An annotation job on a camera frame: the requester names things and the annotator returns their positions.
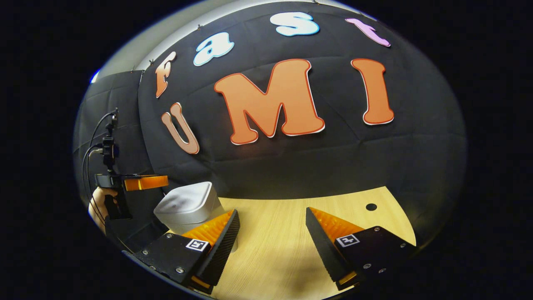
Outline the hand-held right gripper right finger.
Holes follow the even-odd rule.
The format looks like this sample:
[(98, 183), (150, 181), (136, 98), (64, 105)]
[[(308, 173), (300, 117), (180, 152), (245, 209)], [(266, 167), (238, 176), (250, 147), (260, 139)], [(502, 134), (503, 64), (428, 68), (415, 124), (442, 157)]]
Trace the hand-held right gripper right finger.
[(313, 207), (306, 208), (305, 224), (340, 291), (387, 278), (417, 250), (384, 227), (364, 229)]

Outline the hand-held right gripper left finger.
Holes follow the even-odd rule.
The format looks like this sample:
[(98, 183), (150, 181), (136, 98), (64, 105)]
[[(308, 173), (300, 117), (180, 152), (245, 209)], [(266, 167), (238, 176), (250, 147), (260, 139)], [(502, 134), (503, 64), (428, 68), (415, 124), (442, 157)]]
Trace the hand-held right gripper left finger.
[(140, 266), (184, 288), (211, 294), (240, 230), (233, 209), (187, 233), (166, 233), (132, 255)]

